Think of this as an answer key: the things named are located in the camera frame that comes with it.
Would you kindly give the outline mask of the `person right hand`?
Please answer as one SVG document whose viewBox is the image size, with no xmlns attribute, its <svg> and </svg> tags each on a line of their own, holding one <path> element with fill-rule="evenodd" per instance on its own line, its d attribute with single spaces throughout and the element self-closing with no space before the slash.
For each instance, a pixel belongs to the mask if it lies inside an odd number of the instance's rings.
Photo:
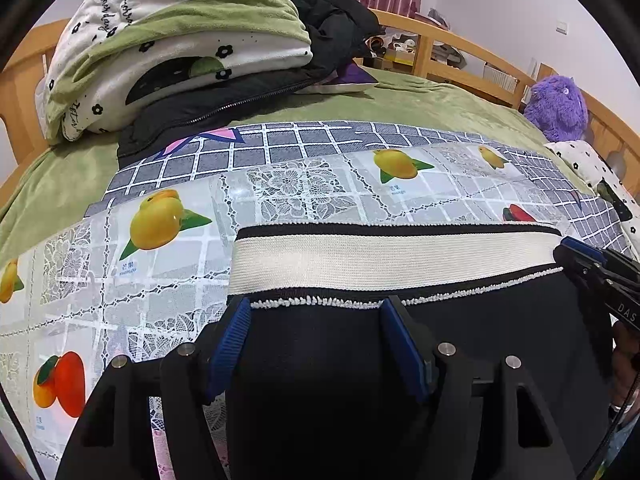
<svg viewBox="0 0 640 480">
<path fill-rule="evenodd" d="M 635 330 L 628 330 L 622 321 L 616 321 L 613 335 L 615 348 L 612 354 L 611 400 L 614 405 L 622 406 L 628 394 L 631 394 L 631 399 L 636 395 L 636 371 L 631 365 L 631 358 L 639 353 L 639 334 Z"/>
</svg>

